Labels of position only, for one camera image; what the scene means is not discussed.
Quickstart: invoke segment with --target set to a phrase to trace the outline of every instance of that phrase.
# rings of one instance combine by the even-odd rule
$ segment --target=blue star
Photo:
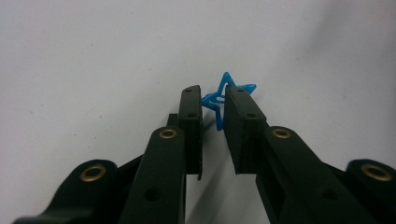
[[[233,78],[230,76],[228,72],[224,73],[221,82],[219,84],[218,91],[209,93],[204,98],[202,98],[202,105],[216,112],[216,124],[218,131],[221,131],[223,128],[223,120],[221,118],[220,107],[213,103],[224,104],[224,100],[219,100],[218,97],[222,99],[225,98],[224,95],[222,95],[221,93],[226,83],[230,86],[236,86],[235,83],[233,82]],[[246,84],[246,85],[238,85],[237,87],[240,87],[245,91],[247,91],[249,94],[251,94],[256,89],[257,86],[255,84]]]

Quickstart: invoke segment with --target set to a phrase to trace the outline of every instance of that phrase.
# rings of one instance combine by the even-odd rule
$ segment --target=brass insert
[[[361,170],[366,175],[379,181],[390,181],[392,179],[392,175],[387,170],[374,164],[366,163],[361,167]]]
[[[101,164],[97,164],[85,169],[81,173],[79,178],[81,178],[81,180],[84,182],[92,182],[102,178],[102,176],[104,176],[105,173],[106,173],[106,167]]]
[[[291,137],[290,133],[284,129],[273,129],[273,135],[275,135],[278,138],[290,138]]]
[[[165,129],[160,132],[161,138],[174,138],[177,136],[177,132],[173,129]]]

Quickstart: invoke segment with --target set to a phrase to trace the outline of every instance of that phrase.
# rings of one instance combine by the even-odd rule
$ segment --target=blue plastic star
[[[216,112],[216,124],[218,131],[221,131],[223,129],[223,120],[221,118],[220,107],[213,103],[224,104],[224,100],[219,100],[218,97],[222,99],[225,98],[225,96],[221,94],[225,87],[225,84],[228,84],[230,86],[236,86],[235,83],[233,82],[233,78],[230,76],[228,72],[224,73],[221,82],[219,84],[218,91],[209,93],[204,98],[202,98],[202,105]],[[245,84],[245,85],[238,85],[237,87],[240,87],[245,91],[247,91],[249,94],[251,94],[256,89],[257,86],[255,84]]]

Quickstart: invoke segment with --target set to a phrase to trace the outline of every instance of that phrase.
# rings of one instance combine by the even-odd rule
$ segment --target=white background
[[[225,71],[323,161],[396,167],[395,1],[4,1],[0,223],[42,212],[84,161],[141,155],[181,91],[215,91]],[[186,223],[267,223],[204,115]]]

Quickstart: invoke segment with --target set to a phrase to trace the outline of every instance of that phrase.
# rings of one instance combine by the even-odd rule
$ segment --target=hole
[[[161,190],[157,188],[148,189],[146,190],[145,198],[151,202],[158,201],[161,198]]]
[[[101,164],[93,165],[85,169],[79,178],[84,182],[92,182],[102,178],[106,173],[105,166]]]
[[[319,191],[322,198],[330,201],[337,200],[337,194],[332,189],[322,189]]]
[[[279,138],[290,138],[290,133],[284,129],[274,129],[273,135]]]
[[[174,138],[177,136],[177,132],[173,129],[165,129],[160,132],[161,138]]]
[[[361,170],[366,175],[379,181],[390,181],[392,179],[392,175],[387,170],[374,164],[366,163],[361,167]]]

